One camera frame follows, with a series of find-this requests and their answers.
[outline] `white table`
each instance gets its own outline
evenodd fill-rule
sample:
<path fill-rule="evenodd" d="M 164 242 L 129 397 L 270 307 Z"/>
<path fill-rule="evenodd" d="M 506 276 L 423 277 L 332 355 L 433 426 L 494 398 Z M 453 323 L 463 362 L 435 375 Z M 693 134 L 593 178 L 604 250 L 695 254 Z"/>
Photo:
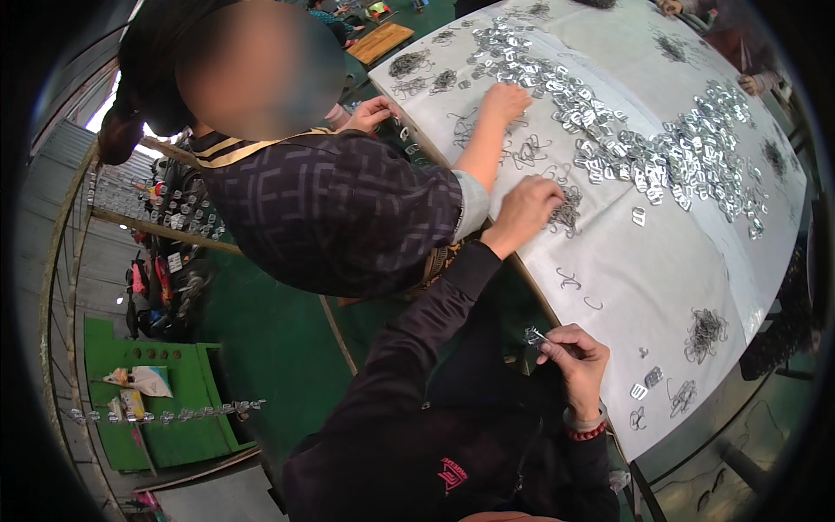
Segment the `white table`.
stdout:
<path fill-rule="evenodd" d="M 475 65 L 466 64 L 466 58 L 477 48 L 472 31 L 491 28 L 493 17 L 503 15 L 509 7 L 526 8 L 533 3 L 509 0 L 468 15 L 462 20 L 473 20 L 474 25 L 457 31 L 453 44 L 446 48 L 432 43 L 433 33 L 403 50 L 409 53 L 430 48 L 434 62 L 431 71 L 416 72 L 406 80 L 450 68 L 458 71 L 458 82 L 473 82 L 470 89 L 455 88 L 435 95 L 429 95 L 427 89 L 399 99 L 391 91 L 397 80 L 387 73 L 395 57 L 370 72 L 377 89 L 400 105 L 411 136 L 437 162 L 451 165 L 461 154 L 453 144 L 455 118 L 447 114 L 468 114 L 495 82 L 489 76 L 478 80 L 470 77 Z M 705 96 L 707 80 L 723 83 L 738 77 L 736 70 L 714 49 L 701 44 L 700 37 L 684 23 L 662 17 L 646 0 L 622 0 L 611 11 L 566 0 L 549 5 L 550 20 L 508 21 L 511 26 L 537 26 L 537 30 L 524 32 L 524 37 L 533 42 L 528 56 L 562 63 L 570 75 L 592 87 L 607 106 L 623 110 L 629 116 L 629 128 L 644 136 L 662 132 L 661 122 L 676 120 L 679 113 L 695 108 L 693 97 Z M 460 28 L 462 20 L 447 27 Z M 691 43 L 689 63 L 672 63 L 665 58 L 653 39 L 658 32 Z M 684 212 L 667 190 L 662 205 L 650 206 L 634 185 L 618 181 L 591 185 L 587 172 L 574 167 L 569 182 L 583 193 L 577 223 L 582 233 L 567 239 L 562 233 L 543 231 L 518 252 L 559 320 L 580 324 L 611 348 L 601 393 L 627 460 L 664 438 L 719 385 L 759 330 L 787 268 L 797 237 L 806 178 L 795 166 L 791 145 L 761 100 L 751 98 L 749 108 L 757 129 L 736 125 L 741 141 L 736 152 L 753 159 L 763 173 L 762 187 L 770 195 L 768 215 L 764 216 L 766 229 L 759 241 L 749 240 L 750 222 L 744 216 L 729 224 L 714 200 L 695 198 L 691 212 Z M 555 109 L 546 94 L 528 109 L 524 118 L 528 127 L 512 126 L 513 149 L 534 133 L 542 143 L 548 139 L 553 143 L 544 149 L 549 159 L 534 168 L 517 170 L 512 160 L 499 168 L 491 201 L 493 218 L 498 215 L 502 197 L 523 176 L 541 173 L 551 164 L 572 161 L 574 141 L 583 135 L 568 134 L 553 121 L 550 115 Z M 777 180 L 763 157 L 761 146 L 766 137 L 782 147 L 788 167 L 784 181 Z M 743 185 L 753 183 L 748 178 L 743 180 Z M 645 226 L 632 223 L 633 206 L 646 208 Z M 564 278 L 556 273 L 558 267 L 564 274 L 575 274 L 582 287 L 561 286 Z M 600 304 L 601 310 L 591 307 Z M 701 365 L 688 362 L 684 356 L 693 308 L 716 309 L 729 323 L 727 340 L 718 343 L 716 356 Z M 641 358 L 639 347 L 648 348 L 649 355 Z M 661 368 L 665 381 L 642 401 L 633 399 L 633 383 L 643 383 L 655 366 Z M 675 394 L 689 380 L 696 383 L 696 402 L 686 412 L 671 417 L 667 388 L 669 394 Z M 633 430 L 630 415 L 640 407 L 644 407 L 642 425 L 646 428 Z"/>

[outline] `floor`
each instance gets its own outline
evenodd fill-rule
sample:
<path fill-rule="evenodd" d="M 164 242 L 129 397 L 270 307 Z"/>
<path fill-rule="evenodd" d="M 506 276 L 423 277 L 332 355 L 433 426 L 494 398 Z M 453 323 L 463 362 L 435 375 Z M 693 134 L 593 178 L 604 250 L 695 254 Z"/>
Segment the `floor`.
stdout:
<path fill-rule="evenodd" d="M 453 19 L 452 0 L 432 0 L 423 14 L 413 11 L 410 0 L 387 4 L 399 11 L 391 21 L 414 29 L 415 39 Z M 366 75 L 358 61 L 347 53 L 346 61 L 347 71 L 355 75 L 357 83 L 364 81 Z M 362 94 L 368 99 L 377 93 L 369 85 Z M 267 400 L 264 409 L 253 413 L 245 426 L 275 468 L 293 446 L 318 429 L 341 398 L 351 373 L 318 296 L 273 281 L 242 257 L 211 253 L 210 258 L 220 272 L 207 303 L 200 340 L 224 344 L 222 378 L 235 397 Z M 519 334 L 524 327 L 546 326 L 536 301 L 509 267 L 491 283 L 487 295 L 501 297 L 507 354 L 514 355 L 521 346 Z M 357 366 L 365 360 L 380 325 L 408 306 L 398 300 L 360 302 L 345 308 L 338 307 L 333 299 L 329 302 Z M 454 345 L 452 340 L 445 350 Z M 808 356 L 792 359 L 793 369 L 811 371 L 813 364 Z M 684 424 L 638 459 L 651 484 L 686 460 L 674 473 L 652 485 L 666 518 L 676 522 L 735 519 L 751 491 L 729 469 L 724 484 L 711 493 L 706 507 L 696 511 L 699 497 L 712 489 L 716 475 L 726 468 L 718 458 L 718 441 L 735 444 L 769 469 L 800 418 L 810 384 L 776 375 L 764 383 L 747 383 L 738 369 L 731 372 Z M 688 459 L 711 438 L 714 442 Z M 613 443 L 610 454 L 613 469 L 627 469 Z M 621 519 L 633 520 L 622 493 L 620 500 L 624 506 Z M 645 503 L 641 513 L 644 520 L 651 519 Z"/>

